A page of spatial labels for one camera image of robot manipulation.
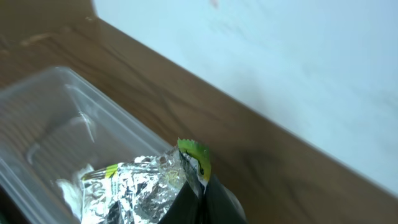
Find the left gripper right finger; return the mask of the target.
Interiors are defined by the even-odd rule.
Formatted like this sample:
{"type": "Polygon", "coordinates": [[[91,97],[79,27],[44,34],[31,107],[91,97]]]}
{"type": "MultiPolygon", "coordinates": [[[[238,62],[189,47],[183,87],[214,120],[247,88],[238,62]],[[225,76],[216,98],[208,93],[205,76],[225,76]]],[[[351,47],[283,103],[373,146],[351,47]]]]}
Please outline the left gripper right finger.
{"type": "Polygon", "coordinates": [[[246,224],[246,219],[230,199],[216,175],[211,175],[204,196],[203,221],[206,224],[246,224]]]}

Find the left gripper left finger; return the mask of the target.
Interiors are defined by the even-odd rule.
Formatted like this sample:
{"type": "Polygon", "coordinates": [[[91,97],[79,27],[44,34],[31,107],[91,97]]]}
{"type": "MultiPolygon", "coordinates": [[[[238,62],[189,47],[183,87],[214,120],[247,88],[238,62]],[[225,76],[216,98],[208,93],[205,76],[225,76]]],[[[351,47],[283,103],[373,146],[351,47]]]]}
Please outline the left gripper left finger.
{"type": "Polygon", "coordinates": [[[202,224],[202,198],[185,182],[168,212],[158,224],[202,224]]]}

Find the green yellow foil wrapper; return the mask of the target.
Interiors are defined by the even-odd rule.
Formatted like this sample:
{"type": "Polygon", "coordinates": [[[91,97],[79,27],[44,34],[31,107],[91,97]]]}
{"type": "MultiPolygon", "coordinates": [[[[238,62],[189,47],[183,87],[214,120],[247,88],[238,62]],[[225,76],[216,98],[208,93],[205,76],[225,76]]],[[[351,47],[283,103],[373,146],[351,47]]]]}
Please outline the green yellow foil wrapper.
{"type": "Polygon", "coordinates": [[[179,139],[161,156],[139,156],[85,174],[81,221],[158,223],[185,182],[203,198],[210,176],[209,148],[179,139]]]}

